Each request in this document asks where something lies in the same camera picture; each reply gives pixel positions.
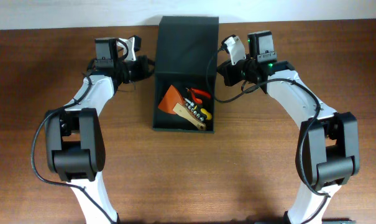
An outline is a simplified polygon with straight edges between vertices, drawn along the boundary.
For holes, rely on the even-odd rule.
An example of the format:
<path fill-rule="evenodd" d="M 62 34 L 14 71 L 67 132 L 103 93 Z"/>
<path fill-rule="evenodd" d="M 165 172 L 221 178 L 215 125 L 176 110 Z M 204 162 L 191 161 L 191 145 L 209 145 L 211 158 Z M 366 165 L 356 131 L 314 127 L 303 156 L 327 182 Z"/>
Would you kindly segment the orange scraper wooden handle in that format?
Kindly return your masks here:
<path fill-rule="evenodd" d="M 158 105 L 158 109 L 167 114 L 177 115 L 195 126 L 199 131 L 205 131 L 206 125 L 188 110 L 180 92 L 171 85 Z"/>

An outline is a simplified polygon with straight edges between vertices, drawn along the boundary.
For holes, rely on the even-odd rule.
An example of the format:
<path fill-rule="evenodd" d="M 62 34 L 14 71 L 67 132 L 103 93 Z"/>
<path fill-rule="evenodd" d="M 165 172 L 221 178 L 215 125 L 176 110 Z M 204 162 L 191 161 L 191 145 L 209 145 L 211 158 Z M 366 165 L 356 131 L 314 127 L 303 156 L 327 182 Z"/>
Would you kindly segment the red handled cutting pliers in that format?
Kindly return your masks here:
<path fill-rule="evenodd" d="M 202 105 L 205 101 L 211 99 L 211 95 L 207 91 L 197 88 L 187 88 L 186 90 L 190 99 L 196 104 Z"/>

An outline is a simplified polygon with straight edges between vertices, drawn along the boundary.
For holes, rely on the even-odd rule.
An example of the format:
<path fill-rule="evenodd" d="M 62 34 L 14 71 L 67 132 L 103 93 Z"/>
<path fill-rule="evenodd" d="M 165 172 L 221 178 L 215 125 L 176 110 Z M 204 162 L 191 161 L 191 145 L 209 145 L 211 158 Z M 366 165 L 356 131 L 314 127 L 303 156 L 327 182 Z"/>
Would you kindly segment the black cardboard box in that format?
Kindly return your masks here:
<path fill-rule="evenodd" d="M 152 128 L 156 131 L 198 132 L 193 124 L 158 108 L 170 86 L 183 97 L 187 89 L 214 88 L 218 17 L 163 16 L 159 23 L 155 56 L 155 93 Z"/>

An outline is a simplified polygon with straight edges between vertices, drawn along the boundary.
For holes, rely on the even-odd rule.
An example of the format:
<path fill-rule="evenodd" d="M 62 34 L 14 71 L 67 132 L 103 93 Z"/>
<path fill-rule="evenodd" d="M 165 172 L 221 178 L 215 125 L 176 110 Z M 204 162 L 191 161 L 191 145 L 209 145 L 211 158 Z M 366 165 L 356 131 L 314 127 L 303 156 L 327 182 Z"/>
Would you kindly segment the yellow black stubby screwdriver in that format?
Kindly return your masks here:
<path fill-rule="evenodd" d="M 201 121 L 211 121 L 213 116 L 212 114 L 207 111 L 205 108 L 203 108 L 201 105 L 196 106 L 195 110 L 197 111 L 197 114 L 199 115 L 199 119 Z"/>

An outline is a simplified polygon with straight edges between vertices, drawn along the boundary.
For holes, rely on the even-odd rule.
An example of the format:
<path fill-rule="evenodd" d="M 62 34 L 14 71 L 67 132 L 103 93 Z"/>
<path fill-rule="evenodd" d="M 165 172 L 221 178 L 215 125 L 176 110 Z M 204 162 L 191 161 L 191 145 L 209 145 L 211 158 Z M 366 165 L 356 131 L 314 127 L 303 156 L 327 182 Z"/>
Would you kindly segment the orange socket bit rail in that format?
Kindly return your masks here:
<path fill-rule="evenodd" d="M 184 98 L 184 101 L 185 101 L 185 106 L 190 110 L 190 112 L 197 119 L 199 119 L 201 122 L 203 122 L 206 119 L 204 113 L 201 112 L 202 106 L 195 104 L 193 101 L 187 98 Z"/>

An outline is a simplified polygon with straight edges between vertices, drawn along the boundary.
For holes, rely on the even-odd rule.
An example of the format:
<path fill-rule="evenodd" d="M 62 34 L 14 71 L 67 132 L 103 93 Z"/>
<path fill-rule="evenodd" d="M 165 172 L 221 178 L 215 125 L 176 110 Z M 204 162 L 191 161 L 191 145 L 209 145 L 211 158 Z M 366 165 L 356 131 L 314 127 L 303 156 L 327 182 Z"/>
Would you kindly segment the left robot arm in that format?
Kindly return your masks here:
<path fill-rule="evenodd" d="M 83 72 L 83 83 L 64 106 L 45 114 L 39 128 L 45 131 L 47 165 L 60 180 L 52 185 L 70 188 L 86 223 L 119 223 L 106 192 L 106 160 L 99 115 L 122 84 L 149 78 L 154 61 L 137 56 L 141 38 L 95 39 L 96 56 Z"/>

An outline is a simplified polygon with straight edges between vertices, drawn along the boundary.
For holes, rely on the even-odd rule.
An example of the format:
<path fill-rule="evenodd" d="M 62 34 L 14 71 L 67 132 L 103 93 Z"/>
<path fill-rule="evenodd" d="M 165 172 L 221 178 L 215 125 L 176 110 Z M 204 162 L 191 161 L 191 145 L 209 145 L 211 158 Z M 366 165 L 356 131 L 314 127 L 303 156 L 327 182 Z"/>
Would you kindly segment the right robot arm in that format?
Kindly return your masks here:
<path fill-rule="evenodd" d="M 332 197 L 359 172 L 359 137 L 355 116 L 321 101 L 294 66 L 279 61 L 269 30 L 248 34 L 246 51 L 236 35 L 220 46 L 230 59 L 217 67 L 226 86 L 251 83 L 243 95 L 261 89 L 276 100 L 300 130 L 295 165 L 300 178 L 296 199 L 280 223 L 323 223 Z"/>

